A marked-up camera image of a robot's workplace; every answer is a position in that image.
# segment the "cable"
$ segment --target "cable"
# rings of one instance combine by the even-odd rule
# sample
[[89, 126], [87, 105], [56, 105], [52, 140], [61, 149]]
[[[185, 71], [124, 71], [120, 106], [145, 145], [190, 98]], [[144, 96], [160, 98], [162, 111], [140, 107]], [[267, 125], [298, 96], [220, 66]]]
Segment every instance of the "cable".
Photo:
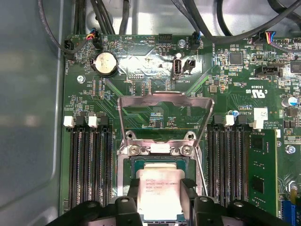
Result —
[[86, 0], [79, 0], [79, 33], [86, 34]]
[[274, 17], [270, 21], [266, 22], [265, 24], [252, 29], [248, 32], [245, 32], [243, 34], [230, 36], [230, 37], [213, 37], [210, 31], [208, 30], [205, 22], [203, 21], [201, 15], [199, 14], [199, 11], [197, 9], [197, 6], [194, 2], [194, 0], [184, 0], [185, 1], [185, 7], [187, 8], [187, 11], [191, 11], [192, 18], [197, 23], [200, 31], [204, 34], [206, 38], [208, 38], [210, 41], [214, 42], [215, 44], [226, 44], [226, 43], [232, 43], [236, 42], [242, 39], [249, 38], [259, 32], [265, 31], [269, 29], [270, 27], [274, 26], [275, 24], [279, 23], [283, 18], [285, 18], [288, 14], [292, 13], [295, 9], [297, 9], [301, 5], [301, 0], [297, 0], [294, 2], [289, 8], [287, 8], [283, 13], [279, 14], [278, 16]]
[[104, 26], [103, 16], [102, 16], [102, 14], [100, 12], [100, 9], [98, 8], [98, 5], [97, 5], [96, 1], [95, 0], [91, 0], [91, 4], [92, 4], [92, 7], [93, 7], [94, 12], [96, 14], [96, 18], [98, 20], [98, 23], [99, 23], [100, 29], [102, 30], [102, 33], [103, 34], [108, 34], [107, 29]]
[[130, 15], [130, 2], [129, 0], [123, 0], [122, 20], [119, 28], [119, 34], [121, 35], [126, 34], [129, 15]]
[[177, 9], [189, 20], [193, 28], [196, 30], [197, 33], [199, 33], [199, 28], [196, 24], [196, 22], [193, 20], [192, 16], [187, 12], [187, 10], [184, 8], [184, 6], [180, 3], [179, 0], [171, 0], [173, 4], [177, 7]]
[[74, 3], [74, 24], [73, 24], [73, 33], [79, 33], [79, 0], [75, 0]]
[[273, 32], [272, 34], [271, 34], [271, 42], [273, 42], [273, 40], [274, 40], [274, 35], [276, 34], [276, 32]]
[[274, 48], [277, 48], [279, 50], [282, 50], [282, 51], [284, 51], [286, 53], [291, 53], [291, 54], [301, 53], [301, 50], [283, 48], [283, 47], [281, 47], [281, 46], [279, 46], [279, 45], [277, 45], [277, 44], [275, 44], [273, 42], [271, 42], [269, 45], [272, 46], [272, 47], [274, 47]]
[[88, 40], [85, 39], [83, 40], [75, 49], [73, 50], [69, 50], [69, 49], [66, 49], [64, 48], [62, 45], [60, 45], [58, 43], [58, 41], [55, 39], [53, 33], [51, 32], [50, 30], [50, 27], [47, 23], [47, 20], [46, 20], [46, 17], [45, 17], [45, 12], [44, 12], [44, 8], [43, 8], [43, 1], [42, 0], [38, 0], [38, 9], [39, 9], [39, 15], [40, 15], [40, 19], [41, 19], [41, 22], [45, 28], [45, 31], [46, 33], [48, 34], [50, 40], [55, 44], [55, 46], [57, 46], [61, 51], [67, 53], [67, 54], [75, 54], [77, 53], [78, 51], [80, 51], [81, 48], [83, 48]]
[[105, 8], [105, 5], [103, 3], [103, 0], [97, 0], [97, 5], [98, 5], [98, 8], [100, 10], [100, 13], [102, 14], [103, 18], [104, 18], [104, 21], [105, 21], [105, 24], [106, 24], [106, 27], [107, 27], [107, 31], [108, 31], [108, 34], [115, 34], [115, 31], [114, 31], [114, 28], [113, 28], [113, 25], [112, 25], [112, 22], [110, 20], [110, 17], [109, 17], [109, 14], [108, 14], [108, 11], [107, 9]]
[[[285, 11], [287, 9], [278, 0], [268, 0], [268, 3], [271, 6], [271, 8], [278, 14], [282, 13], [283, 11]], [[294, 21], [301, 30], [301, 16], [292, 12], [291, 14], [287, 15], [286, 18]]]
[[232, 33], [229, 31], [229, 29], [226, 26], [223, 14], [222, 14], [222, 4], [224, 0], [217, 0], [217, 5], [216, 5], [216, 15], [217, 15], [217, 22], [226, 36], [232, 36]]

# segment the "integrated circuit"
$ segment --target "integrated circuit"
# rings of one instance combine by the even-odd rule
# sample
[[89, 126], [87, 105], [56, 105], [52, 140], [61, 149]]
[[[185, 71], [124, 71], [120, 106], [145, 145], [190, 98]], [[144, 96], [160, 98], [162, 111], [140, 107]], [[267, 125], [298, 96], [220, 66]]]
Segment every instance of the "integrated circuit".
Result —
[[242, 53], [230, 53], [230, 64], [231, 65], [242, 65], [243, 64]]
[[263, 138], [262, 137], [252, 137], [251, 147], [263, 150]]
[[301, 61], [291, 61], [291, 73], [301, 73]]
[[258, 177], [252, 178], [252, 188], [257, 192], [264, 193], [264, 180]]

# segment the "microchip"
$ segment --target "microchip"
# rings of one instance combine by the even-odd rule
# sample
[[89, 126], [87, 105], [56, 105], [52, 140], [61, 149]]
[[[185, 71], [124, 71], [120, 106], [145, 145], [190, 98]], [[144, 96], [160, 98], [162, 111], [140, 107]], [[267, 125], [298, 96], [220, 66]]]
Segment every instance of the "microchip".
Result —
[[290, 121], [283, 121], [283, 127], [285, 128], [285, 129], [288, 129], [288, 128], [290, 128], [291, 127], [291, 124], [290, 124]]
[[106, 116], [106, 114], [103, 113], [103, 112], [98, 112], [98, 113], [96, 113], [96, 117], [97, 117], [97, 118], [101, 118], [102, 116]]
[[87, 116], [87, 112], [85, 112], [85, 111], [80, 111], [80, 112], [79, 112], [79, 115], [80, 115], [80, 116]]
[[158, 43], [171, 43], [173, 41], [172, 34], [159, 34]]
[[242, 65], [243, 55], [242, 53], [230, 53], [230, 64], [232, 65]]
[[289, 117], [298, 116], [298, 109], [297, 108], [288, 108], [288, 109], [286, 109], [285, 113]]
[[155, 122], [155, 128], [161, 128], [161, 122], [160, 121]]
[[252, 178], [252, 188], [257, 192], [264, 193], [264, 180], [253, 176]]
[[291, 61], [291, 73], [301, 73], [301, 61]]
[[251, 147], [263, 150], [263, 138], [262, 137], [251, 137]]
[[217, 86], [216, 85], [209, 86], [209, 92], [210, 93], [217, 93]]
[[100, 117], [100, 125], [106, 126], [108, 124], [109, 124], [109, 117], [108, 116]]
[[84, 126], [86, 124], [86, 120], [84, 116], [76, 116], [76, 125]]
[[214, 115], [213, 116], [213, 123], [214, 124], [222, 124], [222, 116], [221, 115]]

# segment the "colorful wire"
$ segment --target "colorful wire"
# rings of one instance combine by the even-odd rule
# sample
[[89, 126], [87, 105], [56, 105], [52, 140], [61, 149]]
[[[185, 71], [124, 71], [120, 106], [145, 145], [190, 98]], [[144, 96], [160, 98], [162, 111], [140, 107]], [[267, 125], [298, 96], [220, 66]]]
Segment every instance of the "colorful wire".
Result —
[[267, 42], [268, 42], [268, 44], [271, 44], [271, 42], [269, 41], [269, 33], [268, 33], [268, 32], [265, 32], [265, 35], [266, 35], [266, 37], [267, 37]]
[[273, 40], [274, 40], [274, 35], [275, 35], [275, 34], [276, 34], [276, 32], [273, 32], [273, 33], [272, 33], [270, 42], [273, 42]]
[[95, 38], [95, 35], [94, 35], [94, 34], [88, 34], [88, 35], [86, 36], [86, 39], [87, 39], [87, 40], [94, 39], [94, 38]]

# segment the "mounting hole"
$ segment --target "mounting hole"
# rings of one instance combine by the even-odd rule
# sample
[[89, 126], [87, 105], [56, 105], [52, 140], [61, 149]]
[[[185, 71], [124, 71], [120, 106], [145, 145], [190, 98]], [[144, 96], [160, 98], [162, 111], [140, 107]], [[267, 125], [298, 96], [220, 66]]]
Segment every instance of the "mounting hole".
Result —
[[95, 202], [89, 202], [89, 203], [87, 204], [87, 206], [88, 206], [88, 208], [93, 208], [93, 207], [96, 207], [97, 204], [96, 204]]
[[121, 201], [121, 202], [128, 202], [129, 199], [128, 199], [128, 198], [124, 198], [124, 199], [121, 199], [120, 201]]

